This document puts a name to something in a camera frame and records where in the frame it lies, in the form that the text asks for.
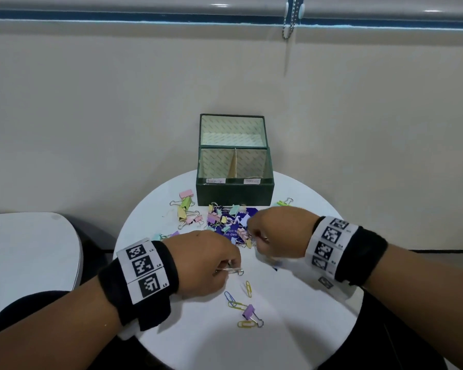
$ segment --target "green box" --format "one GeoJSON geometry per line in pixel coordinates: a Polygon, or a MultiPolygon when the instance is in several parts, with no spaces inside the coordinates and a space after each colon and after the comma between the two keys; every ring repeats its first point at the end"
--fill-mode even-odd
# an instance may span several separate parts
{"type": "Polygon", "coordinates": [[[198,205],[271,205],[274,177],[261,116],[201,114],[198,205]]]}

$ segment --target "beige wall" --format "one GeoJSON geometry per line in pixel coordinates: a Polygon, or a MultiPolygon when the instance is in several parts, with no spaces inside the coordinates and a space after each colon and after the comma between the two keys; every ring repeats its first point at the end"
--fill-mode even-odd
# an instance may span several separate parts
{"type": "Polygon", "coordinates": [[[262,114],[274,169],[343,217],[408,248],[463,248],[463,31],[279,37],[0,22],[0,212],[116,237],[146,194],[196,168],[200,113],[262,114]]]}

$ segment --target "table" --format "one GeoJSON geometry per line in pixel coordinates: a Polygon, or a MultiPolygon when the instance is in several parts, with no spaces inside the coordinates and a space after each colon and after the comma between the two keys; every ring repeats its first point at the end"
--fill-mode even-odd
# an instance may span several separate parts
{"type": "MultiPolygon", "coordinates": [[[[144,237],[171,234],[177,229],[177,207],[169,203],[189,188],[195,193],[196,174],[194,170],[168,180],[136,206],[118,236],[114,258],[118,250],[144,237]]],[[[341,218],[332,205],[299,181],[274,172],[274,183],[272,202],[292,197],[292,205],[341,218]]],[[[191,209],[207,213],[207,207],[191,209]]],[[[192,224],[180,233],[205,227],[192,224]]],[[[253,303],[257,315],[265,321],[263,328],[239,329],[236,323],[242,320],[240,313],[226,306],[222,291],[187,300],[174,296],[172,314],[165,322],[151,330],[137,330],[142,345],[175,370],[311,370],[324,362],[351,332],[363,294],[357,294],[350,309],[309,287],[290,271],[275,271],[259,262],[254,249],[241,248],[241,256],[246,274],[230,275],[225,289],[237,301],[253,303]],[[252,299],[244,295],[245,280],[252,285],[252,299]]]]}
{"type": "Polygon", "coordinates": [[[0,214],[0,311],[33,293],[72,291],[81,274],[79,237],[60,214],[0,214]]]}

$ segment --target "handwritten label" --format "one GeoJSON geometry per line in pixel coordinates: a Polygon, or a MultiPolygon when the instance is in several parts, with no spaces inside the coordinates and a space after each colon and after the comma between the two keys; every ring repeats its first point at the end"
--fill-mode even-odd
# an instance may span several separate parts
{"type": "Polygon", "coordinates": [[[261,179],[260,178],[244,179],[243,184],[261,184],[261,179]]]}
{"type": "Polygon", "coordinates": [[[206,183],[225,184],[226,182],[226,178],[206,178],[206,183]]]}

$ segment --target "wristband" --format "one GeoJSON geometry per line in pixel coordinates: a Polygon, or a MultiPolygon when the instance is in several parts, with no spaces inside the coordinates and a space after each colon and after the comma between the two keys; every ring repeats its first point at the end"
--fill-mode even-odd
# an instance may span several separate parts
{"type": "Polygon", "coordinates": [[[305,253],[306,262],[339,282],[362,286],[388,247],[375,232],[334,217],[321,217],[305,253]]]}
{"type": "Polygon", "coordinates": [[[98,279],[122,325],[137,318],[142,331],[170,315],[169,297],[179,286],[177,268],[166,245],[148,239],[118,251],[117,259],[98,279]]]}

